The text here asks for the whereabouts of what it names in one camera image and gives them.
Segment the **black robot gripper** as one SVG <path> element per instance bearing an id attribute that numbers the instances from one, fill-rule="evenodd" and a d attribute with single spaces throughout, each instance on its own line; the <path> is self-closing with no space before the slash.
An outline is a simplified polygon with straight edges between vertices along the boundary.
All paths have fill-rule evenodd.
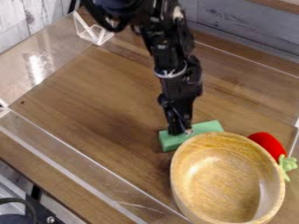
<path id="1" fill-rule="evenodd" d="M 202 95 L 202 63 L 193 55 L 187 59 L 187 67 L 182 74 L 174 78 L 161 79 L 163 93 L 158 101 L 163 109 L 174 109 L 179 115 L 167 114 L 169 133 L 178 136 L 193 131 L 190 121 L 181 117 L 193 116 L 193 104 Z"/>

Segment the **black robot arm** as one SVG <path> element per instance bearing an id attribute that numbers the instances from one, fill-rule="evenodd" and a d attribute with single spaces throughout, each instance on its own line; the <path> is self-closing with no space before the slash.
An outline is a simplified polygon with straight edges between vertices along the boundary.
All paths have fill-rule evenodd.
<path id="1" fill-rule="evenodd" d="M 154 58 L 154 74 L 163 92 L 158 98 L 169 122 L 169 133 L 193 130 L 193 103 L 202 95 L 202 64 L 193 55 L 194 37 L 178 0 L 85 0 L 105 28 L 126 28 L 142 36 Z"/>

